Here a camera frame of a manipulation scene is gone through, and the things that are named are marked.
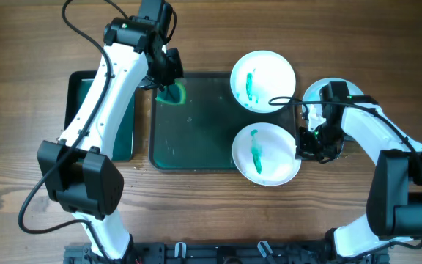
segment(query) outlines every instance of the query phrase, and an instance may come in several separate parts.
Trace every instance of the black cable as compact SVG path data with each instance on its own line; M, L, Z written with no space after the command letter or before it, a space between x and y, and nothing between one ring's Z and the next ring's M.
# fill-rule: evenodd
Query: black cable
M284 103L274 103L273 102L274 100L280 100L280 99L287 99L289 101L284 102ZM401 139L401 142L408 147L408 149L410 150L411 155L413 156L415 162L418 164L418 168L419 168L421 178L422 178L422 162L419 158L419 155L416 153L415 148L408 141L408 137L403 136L403 134L401 134L401 132L395 127L395 125L393 125L389 120L387 120L382 115L380 115L375 108L367 108L367 107L356 105L354 103L328 102L328 101L305 101L305 102L300 101L300 102L292 103L290 100L299 100L299 99L292 98L292 97L280 96L280 97L276 97L276 98L271 99L268 102L268 104L270 104L271 106L291 106L291 105L297 106L297 105L308 105L308 104L331 104L331 105L337 105L337 106L352 107L352 108L355 108L355 109L360 109L362 111L366 111L369 114L372 114L374 117L383 121ZM359 260L360 258L363 258L367 255L376 253L380 250L387 249L388 247L391 247L391 246L403 246L403 247L406 247L408 249L421 249L422 248L422 237L421 237L420 243L418 243L416 245L411 245L411 244L408 244L408 243L398 242L398 241L391 241L388 244L385 244L384 246L381 246L377 249L372 249L371 251L368 251L368 252L364 252L362 254L359 254L358 256L344 258L345 259L344 262Z
M32 198L34 198L34 195L37 193L37 191L40 189L40 187L43 185L43 183L47 180L48 177L50 177L50 175L57 170L68 158L69 156L73 153L74 149L79 145L79 143L81 142L82 138L86 135L87 130L89 129L89 126L92 123L92 120L95 118L95 115L98 111L98 109L100 108L100 105L103 102L103 98L106 96L107 90L108 90L108 86L110 84L110 80L111 80L111 61L110 58L108 57L108 54L105 52L105 50L102 48L102 46L100 46L95 40L93 40L91 37L89 37L87 34L83 33L81 30L77 29L74 25L72 25L68 19L66 18L66 7L69 3L71 3L73 0L66 0L66 2L63 5L62 8L62 17L63 17L63 21L76 33L78 33L80 36L84 37L85 39L87 39L90 43L92 43L92 45L94 45L102 54L102 56L104 57L105 60L105 64L107 65L107 73L106 73L106 78L105 78L105 84L103 86L103 90L100 94L100 97L98 99L98 101L96 102L94 109L92 110L92 113L89 115L89 118L86 121L86 124L84 125L83 129L81 130L81 132L79 133L78 138L74 141L74 143L71 145L70 149L56 162L56 164L51 167L51 169L48 170L47 173L45 173L45 175L43 175L42 179L39 180L39 182L35 185L35 187L30 191L29 195L27 196L26 200L24 201L24 203L22 204L21 210L19 211L19 215L18 215L18 224L19 227L22 231L28 233L28 234L46 234L49 232L53 232L55 230L61 229L63 227L67 227L71 224L77 224L77 223L82 223L85 224L86 227L89 229L89 231L92 234L92 238L94 239L94 242L97 244L100 252L102 253L102 255L104 256L105 259L107 259L107 261L109 263L113 263L112 260L110 260L110 258L108 257L108 255L106 254L95 230L94 227L92 226L92 223L90 221L87 220L83 220L83 219L76 219L76 220L72 220L72 221L67 221L63 224L58 224L55 227L50 227L44 230L31 230L29 228L27 228L24 223L23 223L23 217L24 214L27 210L27 207L29 206L30 201L32 200Z
M166 38L164 45L169 43L170 40L172 39L172 36L174 35L174 32L175 32L175 26L177 25L177 14L175 13L175 10L172 10L172 15L174 15L174 26L172 27L172 30L170 31L170 35Z
M125 12L123 12L123 10L119 7L119 6L117 6L115 3L113 3L112 1L110 1L110 0L104 0L104 1L106 1L107 3L109 3L109 4L111 4L111 6L112 7L115 7L115 9L117 9L118 10L118 12L120 12L122 15L123 15L123 17L125 18L125 19L128 19L128 16L126 15L126 13Z

